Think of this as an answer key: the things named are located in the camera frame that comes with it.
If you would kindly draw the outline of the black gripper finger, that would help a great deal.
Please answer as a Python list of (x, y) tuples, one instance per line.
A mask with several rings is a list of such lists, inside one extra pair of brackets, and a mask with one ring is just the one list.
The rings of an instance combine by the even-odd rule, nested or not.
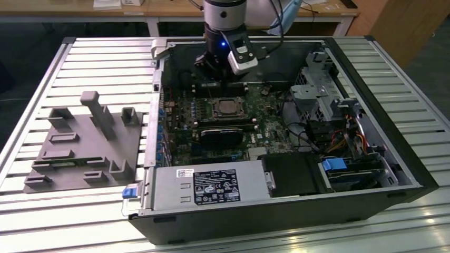
[(217, 55), (204, 53), (194, 60), (194, 67), (201, 73), (204, 81), (214, 81), (220, 88), (226, 88), (228, 82), (228, 62)]

